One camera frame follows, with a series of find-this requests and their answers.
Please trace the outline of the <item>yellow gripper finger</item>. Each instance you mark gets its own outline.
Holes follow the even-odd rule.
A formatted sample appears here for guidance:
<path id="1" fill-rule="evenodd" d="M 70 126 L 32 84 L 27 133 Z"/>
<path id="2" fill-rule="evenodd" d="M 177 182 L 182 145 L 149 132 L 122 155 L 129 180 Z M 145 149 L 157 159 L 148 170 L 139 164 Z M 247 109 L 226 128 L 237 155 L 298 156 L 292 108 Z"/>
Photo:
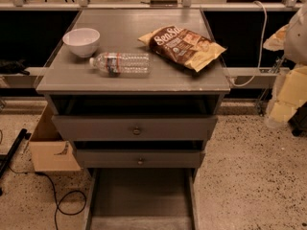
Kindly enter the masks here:
<path id="1" fill-rule="evenodd" d="M 284 41 L 289 25 L 285 25 L 272 34 L 263 44 L 263 47 L 269 51 L 279 51 L 284 49 Z"/>
<path id="2" fill-rule="evenodd" d="M 266 126 L 284 127 L 306 103 L 307 66 L 296 65 L 289 72 L 281 71 L 275 80 L 272 98 L 267 105 Z"/>

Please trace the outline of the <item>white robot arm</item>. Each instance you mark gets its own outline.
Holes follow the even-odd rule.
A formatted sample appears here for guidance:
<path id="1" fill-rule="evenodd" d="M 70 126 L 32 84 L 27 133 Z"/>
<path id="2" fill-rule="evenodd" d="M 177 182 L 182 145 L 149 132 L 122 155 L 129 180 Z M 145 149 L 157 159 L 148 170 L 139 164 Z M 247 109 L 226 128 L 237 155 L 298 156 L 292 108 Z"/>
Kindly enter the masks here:
<path id="1" fill-rule="evenodd" d="M 293 70 L 276 78 L 266 110 L 265 124 L 283 127 L 307 103 L 307 4 L 270 36 L 263 47 L 270 51 L 283 50 L 284 58 L 295 63 Z"/>

